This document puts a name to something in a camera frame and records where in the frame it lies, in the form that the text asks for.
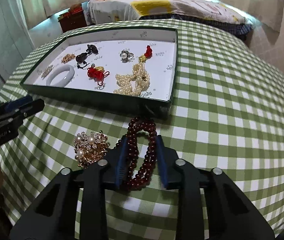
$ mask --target gold charm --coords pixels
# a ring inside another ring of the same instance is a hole
[[[62,59],[62,63],[68,63],[69,61],[71,61],[72,59],[75,59],[75,54],[66,54],[63,59]]]
[[[146,62],[146,56],[142,55],[139,57],[139,62],[140,63],[145,63]]]
[[[74,139],[75,159],[78,166],[87,168],[88,165],[103,159],[107,153],[109,142],[103,131],[98,133],[91,132],[90,135],[84,132],[78,133]]]
[[[98,70],[98,71],[102,71],[103,73],[105,71],[103,67],[96,67],[95,69]]]

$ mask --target red bead bracelet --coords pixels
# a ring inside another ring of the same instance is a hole
[[[144,156],[144,162],[140,167],[139,171],[135,175],[135,178],[132,178],[133,171],[137,165],[137,159],[139,157],[139,151],[137,148],[137,137],[136,134],[144,130],[149,133],[149,146],[146,151],[146,155]],[[127,128],[127,160],[130,163],[127,172],[127,178],[124,180],[122,187],[127,190],[139,190],[145,187],[150,183],[150,177],[153,173],[153,169],[155,168],[156,163],[156,124],[153,120],[143,120],[140,121],[139,117],[135,117],[131,119]],[[121,140],[118,140],[118,143],[115,147],[119,146]]]

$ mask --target table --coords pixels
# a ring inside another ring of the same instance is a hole
[[[229,33],[174,19],[116,22],[69,31],[36,49],[16,68],[0,91],[0,102],[27,94],[19,82],[63,37],[126,26],[178,29],[174,99],[169,118],[156,120],[165,146],[196,167],[222,168],[274,232],[280,233],[284,228],[284,75]],[[5,175],[2,192],[12,223],[63,167],[77,168],[75,134],[103,130],[113,147],[133,117],[44,100],[44,110],[26,119],[18,138],[0,148]],[[147,140],[138,143],[140,167]],[[157,169],[144,190],[127,194],[107,191],[110,239],[173,240],[177,204],[178,193],[161,187]],[[78,237],[80,201],[77,210]]]

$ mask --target pearl necklace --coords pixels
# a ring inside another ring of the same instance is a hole
[[[144,88],[149,87],[150,75],[145,70],[144,63],[140,62],[138,64],[133,65],[132,72],[132,75],[115,75],[117,83],[120,86],[119,89],[114,90],[115,94],[139,96]],[[135,81],[134,90],[131,81]]]

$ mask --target pearl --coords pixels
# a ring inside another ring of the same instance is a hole
[[[82,140],[82,138],[81,138],[80,136],[77,136],[77,137],[75,138],[75,142],[76,142],[76,143],[79,143],[81,140]]]
[[[77,155],[78,155],[78,157],[83,157],[84,156],[84,151],[83,150],[78,150],[77,151]]]
[[[126,53],[122,53],[122,54],[121,54],[121,58],[122,58],[122,59],[126,59],[126,58],[127,58],[127,54],[126,54]]]
[[[88,142],[88,144],[92,145],[92,144],[95,143],[95,138],[94,138],[93,136],[89,136],[89,137],[87,138],[87,142]]]

